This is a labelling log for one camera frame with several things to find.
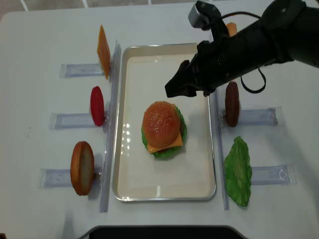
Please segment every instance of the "table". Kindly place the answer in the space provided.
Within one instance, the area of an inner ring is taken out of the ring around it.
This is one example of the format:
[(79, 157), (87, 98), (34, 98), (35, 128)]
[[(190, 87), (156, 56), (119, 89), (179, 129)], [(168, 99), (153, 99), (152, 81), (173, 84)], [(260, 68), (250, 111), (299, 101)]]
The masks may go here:
[[(270, 2), (230, 0), (215, 5), (222, 14), (245, 10), (261, 15)], [(308, 5), (317, 6), (315, 1)], [(100, 164), (105, 157), (106, 135), (100, 128), (48, 129), (51, 113), (88, 112), (94, 86), (105, 89), (105, 99), (110, 97), (104, 77), (60, 79), (60, 64), (96, 63), (100, 24), (112, 52), (116, 39), (123, 50), (209, 39), (208, 32), (190, 27), (191, 7), (183, 3), (34, 11), (2, 19), (0, 232), (8, 238), (70, 239), (100, 226), (212, 225), (231, 227), (251, 239), (319, 237), (318, 69), (298, 62), (264, 68), (266, 90), (253, 98), (240, 88), (242, 105), (283, 107), (289, 137), (282, 137), (288, 148), (277, 163), (293, 162), (297, 180), (295, 185), (252, 187), (246, 210), (232, 201), (230, 210), (223, 210), (216, 150), (217, 191), (205, 202), (121, 203), (110, 193), (109, 211), (99, 213), (99, 190), (88, 198), (77, 196), (72, 188), (38, 188), (40, 168), (68, 168), (72, 148), (80, 140), (91, 144)], [(232, 20), (239, 30), (253, 22), (247, 16)], [(245, 82), (253, 85), (256, 77), (258, 73), (250, 73)]]

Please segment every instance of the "tray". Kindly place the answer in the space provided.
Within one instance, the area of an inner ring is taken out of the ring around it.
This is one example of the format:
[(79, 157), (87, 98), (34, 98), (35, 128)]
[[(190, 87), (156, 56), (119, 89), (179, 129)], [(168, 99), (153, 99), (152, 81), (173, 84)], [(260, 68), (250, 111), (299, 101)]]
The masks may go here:
[[(164, 86), (196, 44), (130, 47), (123, 53), (113, 192), (121, 201), (203, 200), (215, 192), (208, 98), (168, 99)], [(144, 111), (155, 101), (174, 103), (187, 125), (183, 149), (169, 160), (155, 159), (142, 144)]]

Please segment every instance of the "top bun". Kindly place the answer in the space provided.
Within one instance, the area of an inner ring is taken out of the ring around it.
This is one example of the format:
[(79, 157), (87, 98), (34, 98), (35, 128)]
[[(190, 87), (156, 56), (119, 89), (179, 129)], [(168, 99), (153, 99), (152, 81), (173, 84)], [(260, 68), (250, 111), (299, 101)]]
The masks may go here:
[(175, 105), (158, 101), (150, 105), (144, 113), (142, 129), (148, 143), (155, 147), (165, 147), (177, 138), (180, 118)]

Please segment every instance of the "lettuce leaf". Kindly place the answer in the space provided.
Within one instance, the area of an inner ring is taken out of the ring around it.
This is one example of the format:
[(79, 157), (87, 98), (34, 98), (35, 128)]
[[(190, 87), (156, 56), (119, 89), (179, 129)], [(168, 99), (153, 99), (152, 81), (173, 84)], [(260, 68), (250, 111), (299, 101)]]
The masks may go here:
[(238, 136), (224, 162), (226, 190), (229, 197), (239, 206), (246, 207), (251, 195), (251, 177), (248, 146)]
[[(185, 139), (186, 139), (186, 135), (187, 135), (187, 127), (186, 127), (186, 124), (185, 124), (185, 121), (184, 121), (184, 117), (181, 114), (179, 108), (177, 106), (175, 106), (175, 108), (176, 108), (176, 111), (177, 111), (177, 113), (178, 113), (178, 115), (180, 117), (181, 124), (183, 125), (183, 133), (181, 135), (181, 140), (184, 143)], [(144, 135), (143, 128), (141, 129), (141, 131), (142, 131), (142, 142), (143, 142), (145, 148), (147, 149), (148, 148), (148, 141), (146, 140), (146, 137)], [(168, 157), (172, 156), (173, 154), (175, 154), (176, 152), (178, 152), (181, 148), (182, 148), (182, 146), (172, 147), (172, 148), (169, 148), (168, 150), (166, 150), (164, 152), (155, 152), (155, 153), (152, 153), (152, 154), (156, 158), (168, 158)]]

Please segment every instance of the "tomato slice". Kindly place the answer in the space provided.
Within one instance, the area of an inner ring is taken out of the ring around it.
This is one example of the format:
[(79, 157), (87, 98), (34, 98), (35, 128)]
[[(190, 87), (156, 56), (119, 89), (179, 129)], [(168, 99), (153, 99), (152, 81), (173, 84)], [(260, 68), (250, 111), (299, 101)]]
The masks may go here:
[(105, 121), (104, 101), (100, 87), (96, 86), (91, 93), (91, 114), (96, 126), (102, 126)]

